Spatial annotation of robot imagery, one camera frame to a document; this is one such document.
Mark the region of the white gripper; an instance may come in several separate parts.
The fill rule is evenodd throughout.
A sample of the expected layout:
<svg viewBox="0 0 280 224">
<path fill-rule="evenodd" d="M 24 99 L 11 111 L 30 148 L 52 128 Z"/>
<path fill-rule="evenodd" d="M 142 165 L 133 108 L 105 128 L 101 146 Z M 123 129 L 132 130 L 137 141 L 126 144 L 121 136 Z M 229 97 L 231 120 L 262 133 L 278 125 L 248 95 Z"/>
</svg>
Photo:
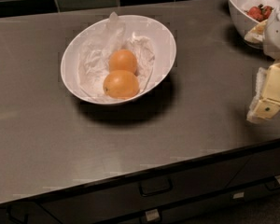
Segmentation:
<svg viewBox="0 0 280 224">
<path fill-rule="evenodd" d="M 264 20 L 245 35 L 245 41 L 262 45 L 264 53 L 280 60 L 280 3 L 268 21 Z M 256 95 L 252 99 L 246 119 L 261 123 L 272 119 L 280 111 L 280 61 L 268 69 L 260 68 L 256 77 Z"/>
</svg>

